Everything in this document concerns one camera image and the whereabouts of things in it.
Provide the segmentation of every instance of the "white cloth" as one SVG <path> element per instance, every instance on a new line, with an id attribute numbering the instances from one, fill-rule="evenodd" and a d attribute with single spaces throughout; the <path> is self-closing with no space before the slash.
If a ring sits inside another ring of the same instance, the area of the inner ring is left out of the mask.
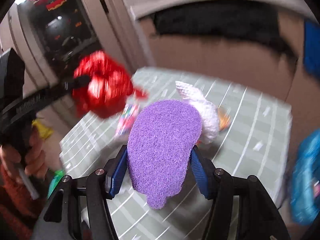
<path id="1" fill-rule="evenodd" d="M 195 107 L 202 119 L 202 133 L 199 138 L 204 144 L 209 144 L 219 133 L 219 117 L 217 107 L 207 101 L 201 90 L 193 85 L 176 81 L 176 89 L 182 101 Z"/>

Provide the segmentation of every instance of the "table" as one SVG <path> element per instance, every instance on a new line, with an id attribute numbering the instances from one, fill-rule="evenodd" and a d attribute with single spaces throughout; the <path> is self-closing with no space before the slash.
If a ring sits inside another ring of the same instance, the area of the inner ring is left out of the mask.
<path id="1" fill-rule="evenodd" d="M 230 128 L 212 144 L 200 145 L 201 153 L 234 176 L 258 176 L 276 200 L 287 159 L 290 105 L 248 87 L 194 73 L 145 67 L 132 80 L 150 93 L 145 104 L 180 99 L 175 89 L 179 80 L 198 87 L 207 100 L 225 108 L 231 116 Z M 60 158 L 67 174 L 73 178 L 87 176 L 116 156 L 122 145 L 114 140 L 118 118 L 103 121 L 88 113 L 63 138 Z M 200 194 L 189 170 L 181 192 L 157 211 L 146 204 L 145 195 L 132 189 L 128 175 L 123 185 L 126 190 L 108 201 L 120 239 L 201 239 L 212 202 Z M 235 238 L 238 206 L 235 197 L 229 239 Z"/>

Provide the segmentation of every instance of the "screw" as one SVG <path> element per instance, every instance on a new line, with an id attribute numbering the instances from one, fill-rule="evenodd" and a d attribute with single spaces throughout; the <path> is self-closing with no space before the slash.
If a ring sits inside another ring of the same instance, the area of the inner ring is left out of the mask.
<path id="1" fill-rule="evenodd" d="M 222 175 L 222 174 L 224 173 L 224 170 L 221 169 L 221 168 L 217 168 L 217 169 L 215 170 L 215 172 L 216 172 L 218 175 Z"/>
<path id="2" fill-rule="evenodd" d="M 67 181 L 70 180 L 70 178 L 71 178 L 71 177 L 70 177 L 69 175 L 64 175 L 61 180 L 62 180 L 63 182 L 67 182 Z"/>
<path id="3" fill-rule="evenodd" d="M 104 169 L 97 169 L 96 174 L 97 175 L 102 175 L 104 173 Z"/>
<path id="4" fill-rule="evenodd" d="M 254 175 L 250 175 L 248 179 L 251 180 L 252 182 L 257 182 L 258 180 L 257 177 Z"/>

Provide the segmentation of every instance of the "red foil balloon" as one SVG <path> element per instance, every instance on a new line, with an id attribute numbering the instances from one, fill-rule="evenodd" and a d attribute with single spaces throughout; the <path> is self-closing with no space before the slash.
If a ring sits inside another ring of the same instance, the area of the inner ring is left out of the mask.
<path id="1" fill-rule="evenodd" d="M 91 82 L 87 87 L 73 91 L 79 115 L 92 111 L 105 119 L 122 111 L 127 97 L 134 92 L 143 96 L 141 91 L 133 88 L 124 67 L 103 51 L 96 51 L 81 60 L 74 77 L 81 75 L 89 75 Z"/>

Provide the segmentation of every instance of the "purple sponge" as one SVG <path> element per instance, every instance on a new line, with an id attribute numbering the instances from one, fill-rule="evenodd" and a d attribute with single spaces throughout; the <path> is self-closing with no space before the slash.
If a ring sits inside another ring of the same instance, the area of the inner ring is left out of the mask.
<path id="1" fill-rule="evenodd" d="M 162 100 L 138 115 L 128 141 L 132 187 L 147 195 L 154 209 L 177 195 L 186 176 L 191 149 L 200 137 L 202 121 L 191 105 Z"/>

